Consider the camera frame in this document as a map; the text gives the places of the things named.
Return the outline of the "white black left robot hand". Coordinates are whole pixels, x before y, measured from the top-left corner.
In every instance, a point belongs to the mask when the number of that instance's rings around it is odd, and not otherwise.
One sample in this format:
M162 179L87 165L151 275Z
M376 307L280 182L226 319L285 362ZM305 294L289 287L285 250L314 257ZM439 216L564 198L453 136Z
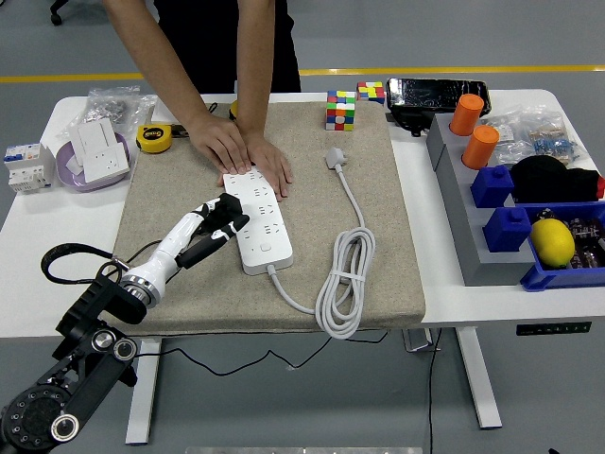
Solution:
M235 196L223 193L205 202L181 218L146 263L128 270L120 286L148 306L161 302L172 276L218 251L249 221Z

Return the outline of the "person's right hand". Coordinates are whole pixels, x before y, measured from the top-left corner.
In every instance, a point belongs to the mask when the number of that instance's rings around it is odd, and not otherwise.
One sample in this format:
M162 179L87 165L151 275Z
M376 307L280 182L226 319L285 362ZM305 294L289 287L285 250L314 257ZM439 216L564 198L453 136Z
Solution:
M251 166L244 140L230 120L195 113L182 121L190 141L222 174L243 174Z

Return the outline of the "person's left hand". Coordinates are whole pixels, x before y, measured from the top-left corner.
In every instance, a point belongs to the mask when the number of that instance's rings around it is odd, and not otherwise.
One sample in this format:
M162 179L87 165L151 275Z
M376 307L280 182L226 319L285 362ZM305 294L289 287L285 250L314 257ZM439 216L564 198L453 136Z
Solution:
M291 165L282 151L270 143L261 132L243 134L248 161L257 167L273 189L276 200L288 196L288 188L293 183Z

